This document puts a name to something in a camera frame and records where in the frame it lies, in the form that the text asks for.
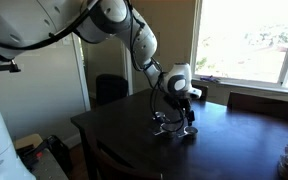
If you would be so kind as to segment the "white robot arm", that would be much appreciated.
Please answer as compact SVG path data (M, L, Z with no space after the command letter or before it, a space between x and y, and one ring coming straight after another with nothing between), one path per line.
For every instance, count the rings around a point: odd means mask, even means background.
M179 100L197 99L191 67L176 63L164 72L153 58L157 39L130 0L0 0L0 70L17 70L14 58L74 33L97 44L117 37L133 67L151 87ZM36 180L18 157L0 112L0 180Z

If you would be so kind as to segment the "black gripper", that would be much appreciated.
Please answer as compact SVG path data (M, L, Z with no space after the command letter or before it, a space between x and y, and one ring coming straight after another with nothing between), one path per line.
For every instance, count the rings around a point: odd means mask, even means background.
M180 118L182 120L186 119L189 126L193 124L195 121L195 114L191 109L191 101L189 99L180 99L171 95L165 95L163 99L173 109L179 111Z

